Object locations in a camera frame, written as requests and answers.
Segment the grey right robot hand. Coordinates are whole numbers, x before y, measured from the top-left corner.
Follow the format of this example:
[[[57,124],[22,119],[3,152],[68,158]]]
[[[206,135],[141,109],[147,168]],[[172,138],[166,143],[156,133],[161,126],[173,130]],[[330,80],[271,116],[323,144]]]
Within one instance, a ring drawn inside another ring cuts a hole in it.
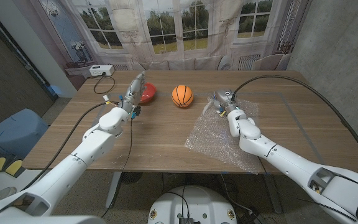
[[[220,89],[213,93],[213,103],[219,114],[228,115],[234,110],[239,110],[236,101],[232,101],[232,90]]]

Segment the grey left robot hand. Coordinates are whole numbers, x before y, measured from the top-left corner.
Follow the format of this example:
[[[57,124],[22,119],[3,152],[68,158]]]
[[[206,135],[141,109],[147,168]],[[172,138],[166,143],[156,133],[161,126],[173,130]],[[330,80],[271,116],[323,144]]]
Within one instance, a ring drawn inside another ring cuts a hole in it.
[[[119,107],[129,113],[131,119],[140,115],[141,107],[139,103],[145,91],[145,71],[136,76],[129,85],[126,94],[122,97]]]

